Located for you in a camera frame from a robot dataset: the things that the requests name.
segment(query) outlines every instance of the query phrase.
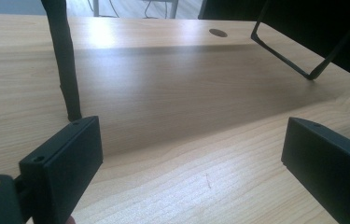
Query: black wire frame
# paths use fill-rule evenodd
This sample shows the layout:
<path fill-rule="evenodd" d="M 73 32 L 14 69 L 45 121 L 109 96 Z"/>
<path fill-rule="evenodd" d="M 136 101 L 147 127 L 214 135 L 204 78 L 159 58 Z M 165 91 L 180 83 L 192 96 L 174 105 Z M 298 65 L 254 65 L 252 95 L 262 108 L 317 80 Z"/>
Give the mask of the black wire frame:
<path fill-rule="evenodd" d="M 323 60 L 322 63 L 320 63 L 310 74 L 303 71 L 301 68 L 299 68 L 296 64 L 294 64 L 291 60 L 277 52 L 276 50 L 269 47 L 264 41 L 262 41 L 259 36 L 257 35 L 257 30 L 259 28 L 259 24 L 262 22 L 262 19 L 264 18 L 265 14 L 267 13 L 267 10 L 270 6 L 270 3 L 272 0 L 267 0 L 265 2 L 264 7 L 262 8 L 261 13 L 259 14 L 259 18 L 256 22 L 256 25 L 253 29 L 253 32 L 251 34 L 251 38 L 256 41 L 258 44 L 260 44 L 262 47 L 264 47 L 266 50 L 268 50 L 270 53 L 272 53 L 274 56 L 276 56 L 278 59 L 282 60 L 284 63 L 289 65 L 291 68 L 296 70 L 298 73 L 300 73 L 303 77 L 307 78 L 308 80 L 314 80 L 320 76 L 320 74 L 324 71 L 324 69 L 332 62 L 332 60 L 335 58 L 335 56 L 338 55 L 338 53 L 341 51 L 343 46 L 348 42 L 350 39 L 350 29 L 349 31 L 343 36 L 343 38 L 340 40 L 340 42 L 334 47 L 334 49 L 329 53 L 329 55 Z"/>

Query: wood grain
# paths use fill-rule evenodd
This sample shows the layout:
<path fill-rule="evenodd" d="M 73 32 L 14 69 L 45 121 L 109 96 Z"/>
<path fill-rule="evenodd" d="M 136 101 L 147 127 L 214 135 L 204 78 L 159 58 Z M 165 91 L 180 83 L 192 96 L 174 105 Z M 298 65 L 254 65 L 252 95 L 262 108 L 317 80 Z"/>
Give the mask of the wood grain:
<path fill-rule="evenodd" d="M 77 223 L 335 223 L 280 157 L 290 116 L 350 138 L 350 74 L 305 80 L 250 40 L 253 25 L 70 19 L 105 154 Z M 306 70 L 321 60 L 260 36 Z M 0 174 L 68 122 L 57 72 L 46 18 L 0 15 Z"/>

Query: black pole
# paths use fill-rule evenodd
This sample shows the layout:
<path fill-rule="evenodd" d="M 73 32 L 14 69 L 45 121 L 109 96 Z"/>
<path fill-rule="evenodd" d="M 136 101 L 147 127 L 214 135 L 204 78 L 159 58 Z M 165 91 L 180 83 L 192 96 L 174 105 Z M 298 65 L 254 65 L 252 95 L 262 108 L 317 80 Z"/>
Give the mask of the black pole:
<path fill-rule="evenodd" d="M 65 0 L 41 0 L 49 19 L 49 30 L 58 64 L 61 90 L 66 103 L 68 119 L 81 119 L 77 86 L 75 56 L 70 27 L 67 22 Z"/>

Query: black plastic bracket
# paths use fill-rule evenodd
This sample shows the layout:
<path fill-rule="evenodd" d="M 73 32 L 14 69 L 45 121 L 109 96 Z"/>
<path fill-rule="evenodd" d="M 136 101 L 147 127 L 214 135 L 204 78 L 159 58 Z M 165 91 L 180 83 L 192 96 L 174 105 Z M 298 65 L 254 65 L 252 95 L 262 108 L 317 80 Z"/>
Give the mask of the black plastic bracket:
<path fill-rule="evenodd" d="M 340 223 L 350 223 L 350 140 L 315 122 L 288 120 L 282 162 Z"/>
<path fill-rule="evenodd" d="M 64 224 L 102 162 L 98 117 L 68 124 L 20 161 L 15 181 L 0 175 L 0 224 Z"/>
<path fill-rule="evenodd" d="M 334 47 L 334 49 L 329 53 L 329 55 L 323 60 L 322 63 L 320 63 L 312 72 L 311 74 L 308 74 L 307 72 L 303 71 L 301 68 L 299 68 L 296 64 L 294 64 L 291 60 L 277 52 L 276 50 L 269 47 L 264 41 L 262 41 L 259 36 L 257 35 L 257 30 L 259 28 L 259 25 L 261 24 L 265 14 L 267 13 L 267 10 L 270 6 L 270 3 L 272 0 L 267 0 L 264 7 L 262 8 L 261 13 L 259 14 L 259 18 L 256 22 L 256 25 L 253 29 L 253 32 L 251 34 L 251 38 L 256 41 L 258 44 L 260 44 L 263 48 L 268 50 L 270 53 L 272 53 L 274 56 L 276 56 L 278 59 L 282 60 L 282 62 L 286 63 L 288 66 L 296 70 L 298 73 L 300 73 L 303 77 L 307 78 L 308 80 L 314 80 L 320 76 L 320 74 L 324 71 L 324 69 L 332 62 L 332 60 L 335 58 L 335 56 L 338 55 L 338 53 L 341 51 L 343 46 L 348 42 L 350 39 L 350 29 L 345 34 L 345 36 L 340 40 L 340 42 Z"/>

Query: floor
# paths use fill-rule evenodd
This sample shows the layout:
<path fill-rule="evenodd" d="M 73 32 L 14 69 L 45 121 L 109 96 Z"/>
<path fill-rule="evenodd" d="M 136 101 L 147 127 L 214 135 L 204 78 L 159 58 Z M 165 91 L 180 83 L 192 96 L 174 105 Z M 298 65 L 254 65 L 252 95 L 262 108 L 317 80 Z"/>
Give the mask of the floor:
<path fill-rule="evenodd" d="M 185 20 L 197 20 L 203 0 L 179 0 L 176 18 Z M 142 0 L 100 0 L 99 14 L 102 16 L 121 18 L 169 18 L 172 3 Z M 68 16 L 89 17 L 93 16 L 93 0 L 67 0 Z"/>
<path fill-rule="evenodd" d="M 172 3 L 159 1 L 99 0 L 99 14 L 121 18 L 169 18 Z M 197 20 L 202 2 L 203 0 L 179 0 L 176 18 Z M 93 16 L 93 0 L 66 0 L 66 3 L 68 16 Z M 0 14 L 45 15 L 45 11 L 40 0 L 0 0 Z"/>

